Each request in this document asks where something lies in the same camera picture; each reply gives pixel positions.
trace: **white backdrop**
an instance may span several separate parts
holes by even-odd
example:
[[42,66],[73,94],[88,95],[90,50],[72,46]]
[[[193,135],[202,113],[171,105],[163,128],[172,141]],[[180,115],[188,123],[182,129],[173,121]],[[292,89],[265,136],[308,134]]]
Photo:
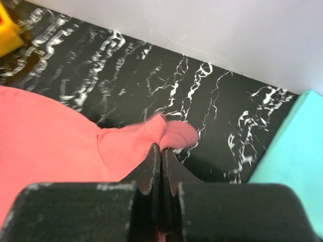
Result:
[[30,0],[215,66],[323,94],[322,0]]

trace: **folded cloth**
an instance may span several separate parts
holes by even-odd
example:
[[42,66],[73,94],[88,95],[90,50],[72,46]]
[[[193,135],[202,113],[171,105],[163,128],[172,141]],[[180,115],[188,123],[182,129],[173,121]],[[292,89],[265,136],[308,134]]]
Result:
[[295,102],[251,183],[289,186],[300,198],[315,232],[323,238],[323,97],[307,91]]
[[118,182],[153,143],[197,142],[192,126],[157,114],[146,123],[100,129],[50,98],[0,86],[0,226],[19,192],[40,182]]

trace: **marble countertop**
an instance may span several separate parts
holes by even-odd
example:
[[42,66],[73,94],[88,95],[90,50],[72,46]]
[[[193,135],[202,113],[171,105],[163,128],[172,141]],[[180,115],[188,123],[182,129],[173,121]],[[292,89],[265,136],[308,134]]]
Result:
[[104,128],[142,122],[157,111],[188,121],[199,141],[175,152],[206,182],[248,181],[297,98],[25,1],[4,3],[33,37],[0,58],[2,85],[55,99]]

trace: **pink cloth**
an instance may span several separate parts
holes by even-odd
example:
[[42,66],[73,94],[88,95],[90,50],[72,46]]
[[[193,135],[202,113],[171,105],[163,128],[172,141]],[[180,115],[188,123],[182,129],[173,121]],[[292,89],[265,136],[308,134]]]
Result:
[[19,192],[38,182],[118,182],[151,145],[183,148],[196,130],[157,114],[146,123],[100,129],[50,98],[0,86],[0,225]]

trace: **black marble surface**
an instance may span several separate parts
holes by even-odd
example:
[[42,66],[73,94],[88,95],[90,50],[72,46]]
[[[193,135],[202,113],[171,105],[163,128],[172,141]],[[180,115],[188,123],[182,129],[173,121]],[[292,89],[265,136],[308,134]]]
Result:
[[188,121],[199,142],[175,153],[203,181],[246,182],[297,98],[28,2],[4,3],[33,37],[0,58],[2,85],[58,100],[105,128],[156,111]]

